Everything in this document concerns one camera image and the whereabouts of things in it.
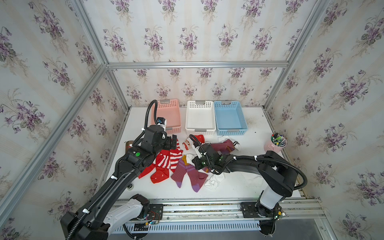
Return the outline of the maroon purple sock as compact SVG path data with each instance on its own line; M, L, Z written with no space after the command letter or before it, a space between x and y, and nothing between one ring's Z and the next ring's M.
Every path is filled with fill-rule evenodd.
M234 142L230 139L227 139L220 143L212 143L211 147L216 152L221 152L222 154L230 154L236 149Z

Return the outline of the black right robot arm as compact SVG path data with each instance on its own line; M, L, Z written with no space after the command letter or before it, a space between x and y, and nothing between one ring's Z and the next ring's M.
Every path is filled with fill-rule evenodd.
M255 210L261 218L278 219L283 213L279 202L291 197L293 191L308 184L307 176L274 151L258 156L235 156L220 154L211 144L202 144L194 135L189 135L197 156L192 160L197 170L207 167L212 174L244 172L261 176L267 183Z

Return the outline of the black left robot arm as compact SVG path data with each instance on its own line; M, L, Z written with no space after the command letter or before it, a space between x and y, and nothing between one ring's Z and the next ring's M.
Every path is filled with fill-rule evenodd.
M177 147L177 136L168 136L166 119L157 118L157 100L151 101L142 133L132 147L117 160L110 178L76 212L67 212L60 223L67 240L106 240L111 233L129 220L146 218L149 200L136 194L128 203L112 210L126 188L139 177L163 150Z

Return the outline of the purple sock yellow cuff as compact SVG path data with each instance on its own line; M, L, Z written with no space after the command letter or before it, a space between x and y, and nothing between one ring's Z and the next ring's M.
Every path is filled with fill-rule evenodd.
M198 193L208 178L208 174L199 172L195 166L187 162L187 156L179 159L175 172L171 175L171 179L181 188L184 176L188 175L194 192Z

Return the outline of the red white striped sock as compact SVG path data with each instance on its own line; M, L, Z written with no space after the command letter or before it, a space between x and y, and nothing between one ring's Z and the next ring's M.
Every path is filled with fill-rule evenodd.
M162 150L157 155L155 165L159 168L169 169L174 173L182 156L183 150L181 150L180 143L177 141L175 150Z

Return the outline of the small white sock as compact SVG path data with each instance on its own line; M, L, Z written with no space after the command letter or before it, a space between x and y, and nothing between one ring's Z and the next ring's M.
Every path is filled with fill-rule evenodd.
M193 163L193 159L196 157L197 155L194 155L194 154L186 154L186 162L187 164L190 164L190 165L195 165Z

